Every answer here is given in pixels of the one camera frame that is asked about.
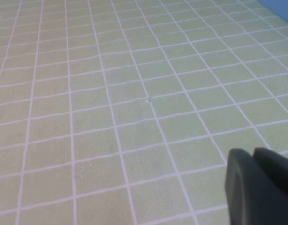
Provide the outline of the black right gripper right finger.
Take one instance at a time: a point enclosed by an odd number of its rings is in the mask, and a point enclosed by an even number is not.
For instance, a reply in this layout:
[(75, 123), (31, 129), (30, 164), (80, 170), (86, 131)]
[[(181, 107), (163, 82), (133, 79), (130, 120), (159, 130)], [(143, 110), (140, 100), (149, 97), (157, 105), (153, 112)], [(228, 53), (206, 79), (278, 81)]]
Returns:
[(275, 186), (288, 195), (288, 158), (263, 147), (254, 149), (253, 158)]

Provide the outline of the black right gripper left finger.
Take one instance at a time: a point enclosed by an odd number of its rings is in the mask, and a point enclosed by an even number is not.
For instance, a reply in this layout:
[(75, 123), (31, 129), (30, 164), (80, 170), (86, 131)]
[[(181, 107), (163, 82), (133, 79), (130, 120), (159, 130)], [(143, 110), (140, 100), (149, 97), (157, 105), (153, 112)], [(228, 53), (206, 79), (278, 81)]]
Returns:
[(229, 152), (225, 193), (232, 225), (288, 225), (288, 195), (243, 149)]

